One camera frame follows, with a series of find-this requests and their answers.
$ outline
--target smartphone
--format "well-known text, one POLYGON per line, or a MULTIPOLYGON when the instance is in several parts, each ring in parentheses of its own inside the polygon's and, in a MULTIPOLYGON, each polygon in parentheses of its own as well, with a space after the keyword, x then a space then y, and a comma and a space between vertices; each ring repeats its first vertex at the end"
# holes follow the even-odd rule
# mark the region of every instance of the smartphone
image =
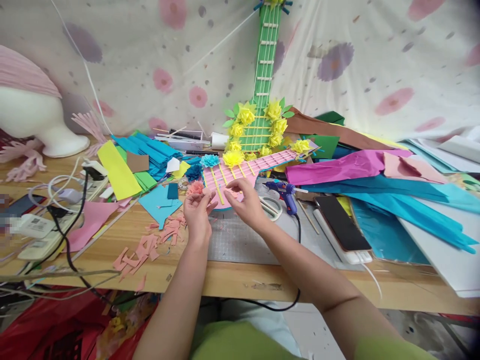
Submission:
POLYGON ((335 196, 317 196, 314 200, 343 250, 358 252, 372 249, 335 196))
MULTIPOLYGON (((35 194, 33 194, 32 197, 39 204, 43 203, 47 199, 45 196, 35 194)), ((28 214, 36 207, 37 205, 30 201, 29 196, 24 195, 17 201, 11 203, 8 208, 5 209, 5 213, 10 217, 20 218, 22 215, 28 214)))

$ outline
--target brown paper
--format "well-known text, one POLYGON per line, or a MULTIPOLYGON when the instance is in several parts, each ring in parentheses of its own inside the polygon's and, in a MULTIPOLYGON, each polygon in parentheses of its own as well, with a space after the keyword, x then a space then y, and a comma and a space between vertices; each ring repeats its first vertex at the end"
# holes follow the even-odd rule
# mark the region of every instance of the brown paper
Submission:
POLYGON ((126 164, 132 173, 140 173, 150 168, 148 155, 137 155, 130 151, 126 152, 126 164))
POLYGON ((317 120, 313 117, 302 114, 295 107, 290 108, 295 115, 288 118, 288 127, 286 131, 289 133, 306 134, 306 135, 324 135, 340 137, 339 143, 348 145, 352 148, 360 150, 391 150, 381 142, 373 140, 361 133, 358 133, 348 127, 333 125, 328 122, 317 120))
POLYGON ((315 202, 315 198, 320 196, 320 194, 318 192, 301 192, 301 191, 295 191, 295 197, 298 199, 298 200, 302 200, 302 201, 309 201, 309 202, 312 202, 314 203, 315 202))

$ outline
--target blue paper flower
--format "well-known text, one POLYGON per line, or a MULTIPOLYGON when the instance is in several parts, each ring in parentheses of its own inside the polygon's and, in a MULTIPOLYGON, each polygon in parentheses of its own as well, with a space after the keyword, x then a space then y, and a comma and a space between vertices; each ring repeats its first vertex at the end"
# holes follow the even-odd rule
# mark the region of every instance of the blue paper flower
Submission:
POLYGON ((220 159, 217 155, 204 155, 200 160, 200 164, 205 168, 213 168, 215 165, 220 164, 220 159))
POLYGON ((185 176, 189 182, 198 180, 202 176, 203 167, 200 164, 193 164, 185 172, 185 176))

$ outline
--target scissors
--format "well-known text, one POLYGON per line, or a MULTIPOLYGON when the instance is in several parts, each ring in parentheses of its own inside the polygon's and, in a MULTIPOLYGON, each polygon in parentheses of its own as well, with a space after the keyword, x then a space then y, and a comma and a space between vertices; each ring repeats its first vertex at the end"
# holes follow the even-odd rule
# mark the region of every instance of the scissors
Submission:
POLYGON ((267 213, 270 220, 277 221, 283 212, 282 203, 270 196, 259 196, 263 210, 267 213))

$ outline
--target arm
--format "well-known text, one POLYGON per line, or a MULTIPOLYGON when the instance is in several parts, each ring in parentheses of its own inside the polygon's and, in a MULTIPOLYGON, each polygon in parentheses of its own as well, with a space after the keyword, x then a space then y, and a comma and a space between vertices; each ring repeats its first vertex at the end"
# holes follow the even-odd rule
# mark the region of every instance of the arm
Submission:
POLYGON ((312 300, 347 360, 354 358, 360 338, 401 339, 387 319, 348 279, 267 218, 257 193, 247 180, 234 180, 227 187, 243 191, 243 202, 238 202, 228 191, 224 195, 238 216, 265 240, 300 290, 312 300))
POLYGON ((217 205, 209 205, 214 195, 194 194, 184 202, 188 244, 136 347, 134 360, 187 359, 190 354, 212 235, 208 215, 217 205))

